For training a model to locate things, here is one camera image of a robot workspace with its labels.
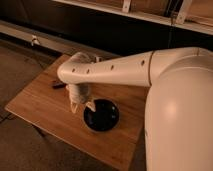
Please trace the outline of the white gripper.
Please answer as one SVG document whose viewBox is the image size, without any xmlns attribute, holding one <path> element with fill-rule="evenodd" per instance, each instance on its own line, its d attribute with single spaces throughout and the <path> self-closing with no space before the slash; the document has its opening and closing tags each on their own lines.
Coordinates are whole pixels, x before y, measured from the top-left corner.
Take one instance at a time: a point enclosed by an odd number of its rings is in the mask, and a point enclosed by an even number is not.
<svg viewBox="0 0 213 171">
<path fill-rule="evenodd" d="M 66 86 L 69 91 L 69 98 L 71 102 L 71 111 L 73 113 L 77 112 L 77 103 L 86 103 L 90 97 L 90 87 L 88 84 L 68 84 Z M 96 112 L 96 105 L 94 102 L 87 102 L 86 107 L 88 107 L 92 112 Z"/>
</svg>

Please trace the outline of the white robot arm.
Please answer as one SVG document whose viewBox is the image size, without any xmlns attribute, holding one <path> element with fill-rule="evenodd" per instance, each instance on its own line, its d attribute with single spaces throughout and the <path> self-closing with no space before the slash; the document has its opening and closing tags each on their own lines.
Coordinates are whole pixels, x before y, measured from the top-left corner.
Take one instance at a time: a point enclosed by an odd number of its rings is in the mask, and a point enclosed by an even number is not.
<svg viewBox="0 0 213 171">
<path fill-rule="evenodd" d="M 73 103 L 81 83 L 144 86 L 147 171 L 213 171 L 213 52 L 186 47 L 92 63 L 77 53 L 60 65 Z"/>
</svg>

